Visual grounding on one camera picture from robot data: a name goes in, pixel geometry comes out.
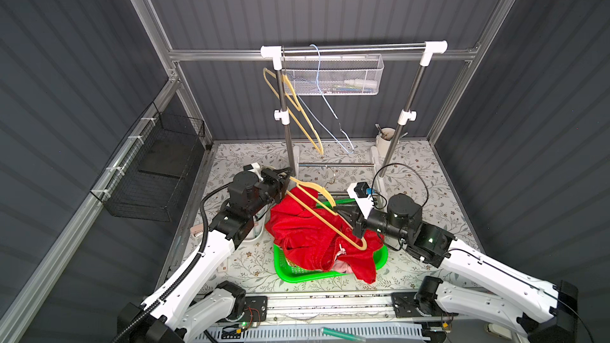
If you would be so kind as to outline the red shorts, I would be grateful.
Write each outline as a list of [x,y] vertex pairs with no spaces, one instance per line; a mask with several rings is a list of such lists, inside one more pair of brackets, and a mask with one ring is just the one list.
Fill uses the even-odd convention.
[[280,204],[271,209],[265,229],[274,245],[294,265],[314,272],[333,272],[336,260],[348,263],[354,276],[376,282],[374,254],[382,249],[381,236],[368,231],[356,238],[339,215],[317,207],[319,192],[294,187]]

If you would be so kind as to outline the light blue wire hanger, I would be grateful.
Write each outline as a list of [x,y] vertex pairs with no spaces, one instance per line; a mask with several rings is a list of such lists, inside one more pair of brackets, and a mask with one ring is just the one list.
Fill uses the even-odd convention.
[[319,125],[320,125],[320,126],[322,126],[322,128],[323,128],[323,129],[324,129],[324,130],[325,130],[325,131],[326,131],[326,132],[329,134],[329,136],[331,137],[331,139],[332,139],[334,142],[336,142],[336,143],[337,143],[337,144],[338,144],[338,145],[341,147],[341,149],[342,149],[342,150],[343,150],[343,151],[344,151],[346,154],[348,154],[348,155],[352,155],[352,154],[354,154],[354,150],[355,150],[355,148],[354,148],[354,144],[353,144],[353,142],[351,141],[351,139],[350,139],[350,137],[349,137],[348,133],[346,133],[346,131],[345,131],[345,130],[343,130],[343,128],[342,128],[342,124],[341,124],[341,122],[340,122],[340,119],[339,119],[338,115],[337,115],[337,114],[336,114],[336,112],[335,112],[335,109],[333,108],[333,106],[332,106],[332,105],[330,105],[330,103],[329,103],[329,101],[327,100],[327,97],[325,96],[325,94],[324,94],[324,92],[323,92],[323,90],[322,90],[322,87],[321,87],[321,85],[320,85],[320,73],[321,73],[321,65],[322,65],[322,56],[321,56],[320,49],[319,49],[319,47],[318,47],[316,44],[309,44],[309,47],[310,47],[310,48],[313,48],[313,49],[315,50],[315,53],[316,53],[316,55],[317,55],[317,57],[318,57],[318,60],[317,60],[317,66],[316,66],[316,71],[315,71],[315,87],[316,87],[316,90],[317,90],[317,92],[319,93],[319,95],[321,96],[321,98],[322,98],[322,100],[324,101],[324,103],[326,104],[327,109],[330,111],[331,115],[333,116],[333,118],[334,118],[334,120],[335,120],[335,122],[336,122],[336,124],[337,124],[337,126],[338,126],[338,128],[339,128],[339,131],[341,132],[341,134],[342,134],[342,135],[344,136],[344,138],[345,138],[345,141],[340,140],[340,139],[339,139],[339,138],[338,138],[338,137],[337,137],[337,136],[336,136],[336,135],[335,135],[335,134],[334,134],[334,133],[333,133],[333,132],[330,130],[330,128],[329,128],[329,127],[327,127],[327,126],[326,126],[326,125],[325,125],[325,124],[324,124],[324,123],[323,123],[323,122],[322,122],[320,119],[318,119],[318,118],[317,118],[317,117],[314,115],[313,111],[311,111],[310,109],[308,109],[308,111],[309,111],[309,113],[310,113],[311,115],[313,115],[313,116],[314,116],[314,119],[316,120],[316,122],[318,122],[318,123],[319,123]]

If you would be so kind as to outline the yellow hanger of printed shorts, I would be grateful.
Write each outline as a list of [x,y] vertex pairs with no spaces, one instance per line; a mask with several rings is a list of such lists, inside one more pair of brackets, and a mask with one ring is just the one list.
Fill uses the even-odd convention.
[[[319,136],[318,131],[313,126],[311,119],[308,117],[307,112],[303,108],[303,104],[299,100],[298,95],[295,91],[295,88],[292,85],[292,82],[290,81],[290,79],[288,78],[288,76],[286,74],[282,74],[282,81],[284,84],[284,98],[286,98],[288,100],[288,102],[292,105],[292,108],[290,108],[290,107],[287,108],[288,115],[297,124],[297,126],[300,128],[303,135],[313,145],[314,149],[318,152],[318,154],[323,156],[324,147],[322,144],[322,140]],[[300,122],[300,119],[292,112],[292,110],[295,110],[296,112],[298,112],[300,114],[301,118],[306,122],[306,124],[308,125],[309,130],[311,130],[312,134],[310,134],[305,129],[303,124]]]

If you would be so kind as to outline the pink navy patterned shorts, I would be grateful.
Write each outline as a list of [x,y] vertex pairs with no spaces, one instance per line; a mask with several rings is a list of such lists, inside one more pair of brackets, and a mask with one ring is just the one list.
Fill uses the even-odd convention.
[[341,274],[353,274],[354,273],[351,266],[342,260],[336,260],[335,263],[333,264],[331,270],[333,272],[338,272]]

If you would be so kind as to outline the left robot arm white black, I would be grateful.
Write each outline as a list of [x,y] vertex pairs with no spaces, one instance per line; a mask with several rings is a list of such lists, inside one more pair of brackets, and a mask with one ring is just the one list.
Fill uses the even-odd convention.
[[199,247],[141,304],[123,308],[112,340],[192,342],[216,322],[238,320],[246,307],[242,287],[224,281],[202,300],[195,297],[250,234],[256,216],[281,202],[291,176],[291,167],[251,164],[225,184],[229,197],[213,219],[203,221]]

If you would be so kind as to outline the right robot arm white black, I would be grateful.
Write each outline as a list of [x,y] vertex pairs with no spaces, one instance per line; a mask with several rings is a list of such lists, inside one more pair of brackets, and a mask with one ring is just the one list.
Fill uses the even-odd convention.
[[412,305],[424,316],[463,314],[496,324],[530,342],[575,342],[578,289],[536,279],[486,256],[447,230],[424,222],[423,208],[405,194],[394,195],[379,210],[373,196],[351,192],[353,206],[336,211],[354,236],[367,232],[398,241],[420,263],[480,285],[474,291],[435,276],[425,276]]

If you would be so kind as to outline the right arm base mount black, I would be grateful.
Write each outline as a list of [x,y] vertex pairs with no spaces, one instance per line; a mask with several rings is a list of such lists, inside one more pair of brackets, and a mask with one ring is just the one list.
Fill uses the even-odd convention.
[[443,311],[435,301],[435,296],[420,292],[393,292],[392,308],[399,319],[414,317],[440,317]]

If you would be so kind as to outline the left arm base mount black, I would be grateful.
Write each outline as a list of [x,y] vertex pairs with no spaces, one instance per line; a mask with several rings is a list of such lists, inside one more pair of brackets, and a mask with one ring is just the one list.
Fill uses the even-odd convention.
[[249,324],[250,322],[265,322],[268,311],[268,297],[247,295],[244,299],[244,305],[238,310],[238,314],[235,316],[230,316],[228,319],[222,319],[222,322],[245,322],[246,324]]

